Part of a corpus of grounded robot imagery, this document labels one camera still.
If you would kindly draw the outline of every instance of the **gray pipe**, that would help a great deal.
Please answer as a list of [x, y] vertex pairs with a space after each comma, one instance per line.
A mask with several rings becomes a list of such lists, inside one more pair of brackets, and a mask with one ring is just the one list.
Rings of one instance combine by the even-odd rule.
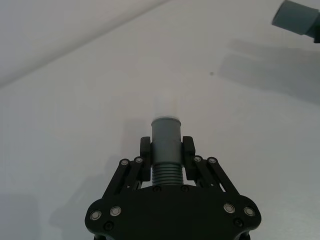
[[183, 184], [181, 122], [160, 117], [152, 124], [152, 184]]
[[320, 13], [318, 9], [285, 0], [274, 16], [272, 25], [314, 38], [315, 28], [320, 25]]

